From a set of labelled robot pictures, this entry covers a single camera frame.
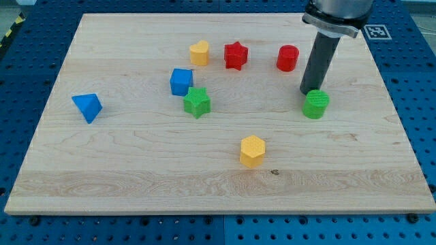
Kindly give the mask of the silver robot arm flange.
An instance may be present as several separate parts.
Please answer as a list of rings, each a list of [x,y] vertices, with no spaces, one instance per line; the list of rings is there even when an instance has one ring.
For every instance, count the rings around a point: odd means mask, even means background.
[[[372,7],[373,0],[309,0],[302,21],[330,38],[356,38]]]

